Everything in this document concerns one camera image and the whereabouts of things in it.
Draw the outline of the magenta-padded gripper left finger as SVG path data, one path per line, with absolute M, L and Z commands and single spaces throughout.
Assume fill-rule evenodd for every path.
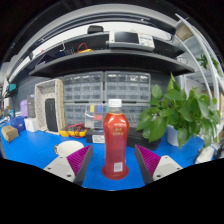
M 93 147 L 83 144 L 59 144 L 54 150 L 58 157 L 44 170 L 81 186 L 93 155 Z

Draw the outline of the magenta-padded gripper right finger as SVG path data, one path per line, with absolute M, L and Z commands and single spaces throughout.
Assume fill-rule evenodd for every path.
M 134 155 L 138 161 L 145 184 L 160 180 L 182 169 L 182 167 L 168 155 L 160 157 L 149 149 L 139 145 L 135 146 Z

